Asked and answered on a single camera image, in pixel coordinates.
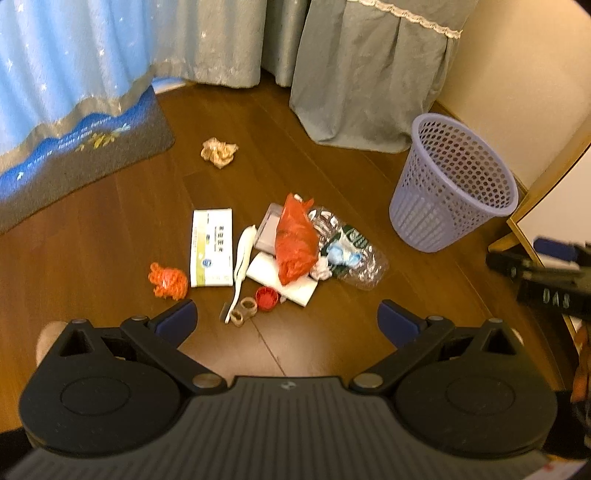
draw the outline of wastebasket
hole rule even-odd
[[[436,252],[517,207],[515,179],[493,149],[465,125],[425,113],[390,203],[390,221],[408,245]]]

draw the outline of wall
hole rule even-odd
[[[591,17],[574,0],[480,0],[439,102],[530,187],[591,111]]]

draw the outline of red bottle cap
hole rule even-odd
[[[256,291],[255,299],[259,310],[268,312],[269,310],[272,310],[275,305],[277,305],[279,294],[274,288],[261,287]]]

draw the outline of metal screw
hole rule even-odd
[[[199,388],[216,388],[222,383],[222,377],[217,374],[199,374],[193,377],[193,385]]]
[[[361,388],[378,388],[384,379],[378,374],[363,373],[353,379],[353,383]]]

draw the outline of red plastic bag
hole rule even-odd
[[[285,200],[275,237],[281,285],[306,275],[318,261],[318,234],[308,220],[308,210],[313,204],[314,199],[303,203],[292,193]]]

